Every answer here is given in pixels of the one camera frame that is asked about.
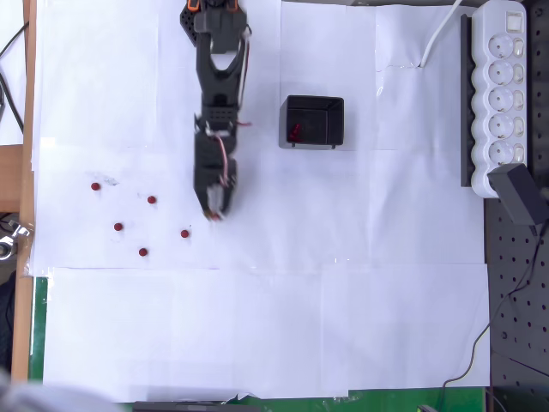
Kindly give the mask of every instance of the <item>black pegboard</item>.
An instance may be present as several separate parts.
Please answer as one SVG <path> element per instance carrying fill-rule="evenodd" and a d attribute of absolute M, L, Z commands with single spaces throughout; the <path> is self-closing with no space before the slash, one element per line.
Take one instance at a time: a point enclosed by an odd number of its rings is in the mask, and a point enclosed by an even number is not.
<path fill-rule="evenodd" d="M 549 378 L 499 354 L 492 354 L 494 395 L 508 412 L 549 410 Z"/>
<path fill-rule="evenodd" d="M 528 11 L 528 168 L 542 189 L 549 187 L 549 0 L 523 4 Z M 485 207 L 493 315 L 528 267 L 536 238 L 528 227 L 515 226 L 498 200 L 487 200 Z M 549 410 L 549 234 L 528 287 L 507 299 L 495 317 L 491 345 L 492 384 L 513 401 L 508 410 Z"/>

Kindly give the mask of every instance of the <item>robotic arm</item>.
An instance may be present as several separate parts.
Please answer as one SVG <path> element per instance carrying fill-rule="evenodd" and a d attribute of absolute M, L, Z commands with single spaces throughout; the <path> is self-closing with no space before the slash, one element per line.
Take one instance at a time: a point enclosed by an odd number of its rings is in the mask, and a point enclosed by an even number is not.
<path fill-rule="evenodd" d="M 202 113 L 195 117 L 195 192 L 204 215 L 219 220 L 229 210 L 237 184 L 238 111 L 244 92 L 249 45 L 244 36 L 246 13 L 238 0 L 188 0 L 180 16 L 196 47 L 196 72 L 202 88 Z M 213 54 L 236 53 L 225 70 Z M 214 201 L 214 190 L 222 199 Z"/>

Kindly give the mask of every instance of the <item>green mat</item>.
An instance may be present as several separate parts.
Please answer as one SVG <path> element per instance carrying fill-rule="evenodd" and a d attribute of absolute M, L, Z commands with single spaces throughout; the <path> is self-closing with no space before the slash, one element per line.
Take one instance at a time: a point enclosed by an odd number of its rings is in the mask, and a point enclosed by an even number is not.
<path fill-rule="evenodd" d="M 35 279 L 33 352 L 29 358 L 28 376 L 30 379 L 38 381 L 41 381 L 44 376 L 47 289 L 47 279 Z M 282 400 L 260 400 L 247 397 L 236 403 L 259 406 L 263 412 L 415 412 L 418 405 L 429 405 L 435 408 L 439 396 L 440 389 L 351 391 L 349 397 Z M 484 412 L 485 409 L 484 388 L 446 390 L 444 411 Z"/>

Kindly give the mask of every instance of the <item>wooden edge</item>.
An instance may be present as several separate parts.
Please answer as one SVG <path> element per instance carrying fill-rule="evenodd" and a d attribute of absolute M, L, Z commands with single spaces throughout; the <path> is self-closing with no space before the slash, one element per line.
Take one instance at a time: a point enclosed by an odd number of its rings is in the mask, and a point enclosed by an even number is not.
<path fill-rule="evenodd" d="M 0 212 L 19 212 L 22 149 L 20 144 L 0 146 Z"/>
<path fill-rule="evenodd" d="M 27 30 L 27 93 L 25 101 L 25 129 L 23 132 L 21 207 L 19 219 L 23 226 L 34 228 L 33 153 L 34 64 L 36 61 L 36 0 L 23 0 L 23 15 L 29 21 Z M 11 377 L 14 381 L 28 379 L 30 355 L 31 313 L 33 307 L 33 278 L 26 277 L 32 238 L 19 240 L 17 279 L 15 281 L 14 346 Z"/>

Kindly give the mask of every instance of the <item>white power strip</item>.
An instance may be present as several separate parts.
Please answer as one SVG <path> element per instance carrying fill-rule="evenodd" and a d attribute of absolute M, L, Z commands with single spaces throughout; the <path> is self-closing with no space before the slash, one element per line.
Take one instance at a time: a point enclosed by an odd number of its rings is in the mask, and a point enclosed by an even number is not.
<path fill-rule="evenodd" d="M 490 0 L 473 13 L 471 186 L 480 197 L 498 197 L 488 182 L 493 169 L 527 163 L 526 24 L 526 10 L 515 1 Z"/>

